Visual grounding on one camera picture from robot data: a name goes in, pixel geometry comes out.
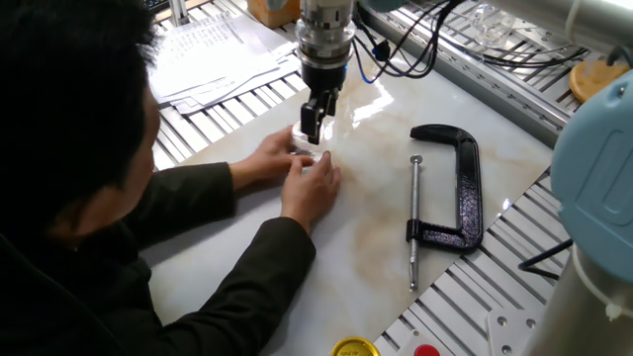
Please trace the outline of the person's right hand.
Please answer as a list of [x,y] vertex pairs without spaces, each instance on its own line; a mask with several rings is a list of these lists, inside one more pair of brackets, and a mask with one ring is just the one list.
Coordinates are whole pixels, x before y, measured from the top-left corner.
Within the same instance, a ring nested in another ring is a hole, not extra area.
[[331,152],[304,173],[304,161],[294,157],[281,193],[281,216],[297,222],[307,233],[313,223],[334,205],[341,183],[341,170],[332,164]]

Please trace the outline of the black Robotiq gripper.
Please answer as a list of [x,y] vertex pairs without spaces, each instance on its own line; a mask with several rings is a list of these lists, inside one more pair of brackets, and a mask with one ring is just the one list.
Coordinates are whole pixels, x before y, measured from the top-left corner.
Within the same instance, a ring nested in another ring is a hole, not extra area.
[[[346,74],[346,64],[323,68],[313,62],[301,60],[301,77],[310,89],[310,100],[301,108],[301,132],[307,136],[309,143],[319,145],[322,120],[325,115],[335,115]],[[322,95],[325,104],[323,100],[317,99]]]

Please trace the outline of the person's left hand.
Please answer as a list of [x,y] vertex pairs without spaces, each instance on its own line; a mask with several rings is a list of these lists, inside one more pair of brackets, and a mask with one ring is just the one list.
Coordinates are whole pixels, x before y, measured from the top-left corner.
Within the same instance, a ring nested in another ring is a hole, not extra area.
[[315,163],[310,156],[295,154],[294,148],[292,126],[266,136],[252,154],[228,166],[233,190],[279,178],[290,171],[293,163],[301,168]]

